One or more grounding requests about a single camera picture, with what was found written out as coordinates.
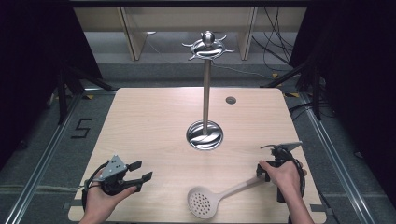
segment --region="metal stand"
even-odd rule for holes
[[[202,39],[195,41],[191,45],[185,45],[190,47],[192,57],[200,58],[205,61],[204,69],[204,110],[203,120],[194,122],[187,130],[186,137],[190,145],[200,150],[211,150],[218,147],[223,139],[223,132],[220,126],[209,120],[209,95],[210,95],[210,70],[212,61],[224,52],[233,52],[233,50],[227,50],[222,44],[222,40],[215,39],[212,32],[206,31],[202,34]]]

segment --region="wire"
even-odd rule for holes
[[[288,43],[288,42],[281,36],[281,34],[280,34],[279,19],[278,19],[279,7],[276,7],[276,20],[275,20],[275,22],[272,21],[271,17],[270,17],[269,14],[268,14],[268,11],[267,11],[266,7],[264,7],[264,10],[265,10],[265,13],[266,13],[266,15],[267,15],[267,18],[268,18],[268,20],[270,21],[271,26],[272,26],[271,34],[270,34],[270,36],[268,37],[267,34],[264,32],[264,35],[265,35],[265,37],[266,37],[267,40],[268,40],[265,46],[261,45],[255,38],[253,38],[253,39],[256,41],[256,43],[258,43],[258,44],[264,49],[264,54],[263,54],[263,57],[262,57],[262,58],[263,58],[263,61],[264,61],[265,66],[267,66],[269,69],[274,70],[274,71],[284,71],[284,70],[278,70],[278,69],[272,68],[272,67],[270,67],[270,66],[267,64],[267,62],[265,61],[265,51],[269,51],[269,49],[268,49],[268,44],[269,44],[269,43],[272,43],[272,44],[275,45],[276,47],[279,47],[279,48],[281,48],[281,49],[283,50],[283,53],[285,54],[285,57],[286,57],[287,60],[281,59],[281,61],[284,62],[284,63],[286,63],[286,64],[289,64],[289,60],[290,60],[290,53],[289,53],[289,51],[291,51],[291,49],[288,49],[288,48],[285,46],[284,42],[287,43],[287,44],[288,44],[289,46],[291,46],[291,47],[292,47],[292,45],[291,45],[290,43]],[[277,35],[277,37],[279,38],[279,41],[280,41],[281,46],[275,44],[275,43],[271,40],[271,38],[272,38],[272,36],[273,36],[274,33],[275,33],[275,34]]]
[[[152,49],[154,49],[154,51],[156,51],[158,54],[160,54],[160,55],[161,55],[161,58],[162,58],[164,61],[166,61],[167,63],[185,63],[185,62],[171,62],[171,61],[166,60],[166,59],[163,57],[163,54],[162,54],[159,50],[157,50],[156,48],[154,48],[154,46],[151,45],[151,43],[149,42],[149,38],[146,39],[146,42],[149,44],[149,46],[150,46]]]
[[[306,104],[302,104],[302,105],[296,105],[292,108],[289,109],[289,113],[292,114],[296,109],[303,107],[303,106],[307,106],[307,105],[312,105],[312,102],[306,103]]]
[[[266,48],[264,45],[262,45],[261,43],[259,43],[259,41],[256,40],[256,38],[254,36],[251,37],[262,49],[268,51],[269,53],[271,53],[272,55],[274,55],[275,57],[277,57],[280,61],[282,61],[283,63],[288,63],[288,61],[284,60],[282,57],[280,57],[279,55],[275,54],[273,51],[269,50],[268,48]]]
[[[102,170],[103,168],[105,168],[107,165],[108,165],[108,163],[109,163],[110,161],[107,161],[107,162],[105,162],[105,163],[103,163],[102,165],[100,165],[94,172],[93,172],[93,174],[91,175],[91,177],[89,178],[89,179],[87,179],[87,180],[85,180],[84,181],[84,189],[82,190],[82,195],[81,195],[81,203],[82,203],[82,209],[84,210],[84,212],[85,212],[85,205],[87,204],[87,195],[88,195],[88,190],[90,189],[90,184],[91,184],[91,182],[93,181],[93,179],[95,178],[95,176],[96,176],[96,174],[100,171],[100,170]]]
[[[217,67],[217,68],[229,69],[229,70],[232,70],[232,71],[235,71],[235,72],[239,72],[239,73],[243,73],[243,74],[257,75],[257,76],[268,78],[268,79],[274,79],[273,77],[266,77],[265,75],[262,75],[260,73],[245,72],[245,71],[240,71],[240,70],[237,70],[237,69],[234,69],[234,68],[231,68],[231,67],[224,67],[224,66],[219,66],[219,65],[215,65],[215,64],[213,64],[212,66],[213,67]]]
[[[305,111],[309,110],[310,108],[312,108],[312,106],[307,107],[305,110],[303,110],[302,112],[300,112],[294,119],[292,119],[292,121],[297,120],[297,118],[299,118]]]

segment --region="wrist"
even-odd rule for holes
[[[81,221],[78,224],[100,224],[101,222],[98,222],[96,218],[94,217],[82,217]]]
[[[299,199],[302,198],[301,192],[298,188],[295,188],[293,185],[286,185],[279,187],[280,192],[282,192],[283,197],[285,200],[287,199]]]

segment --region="small round object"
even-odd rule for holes
[[[202,42],[204,42],[205,46],[207,47],[212,46],[213,43],[215,42],[215,35],[210,31],[206,31],[202,35]]]
[[[225,102],[227,102],[227,104],[229,105],[234,105],[236,103],[236,99],[233,96],[229,96],[225,98]]]

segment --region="gray carpet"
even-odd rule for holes
[[[213,67],[212,86],[238,86],[259,88],[272,80],[272,70],[265,65],[224,65],[249,73],[235,72]],[[201,64],[100,64],[104,81],[115,87],[177,87],[202,86],[203,66]],[[283,83],[283,92],[296,92],[297,77]],[[84,82],[86,87],[93,87]],[[79,181],[92,154],[99,132],[105,121],[113,94],[95,94],[91,100],[83,99],[66,127],[60,145],[51,158],[48,169],[39,182],[35,196],[30,202],[21,223],[71,223],[67,218],[67,203],[70,203],[78,188]],[[302,103],[299,97],[285,97],[288,107]],[[0,172],[0,221],[7,217],[9,209],[21,193],[35,169],[47,143],[54,133],[59,118],[58,102],[43,111],[40,120],[26,137],[28,148],[17,150],[5,168]],[[396,223],[394,207],[389,202],[364,160],[354,156],[354,144],[348,138],[342,125],[327,105],[322,105],[322,123],[335,144],[343,163],[353,178],[378,223]],[[312,175],[322,193],[323,203],[328,204],[334,215],[328,216],[326,223],[360,223],[354,208],[344,191],[336,172],[321,144],[304,108],[293,113],[297,134],[304,142],[304,153]],[[76,130],[78,122],[90,128],[86,138],[83,131]]]

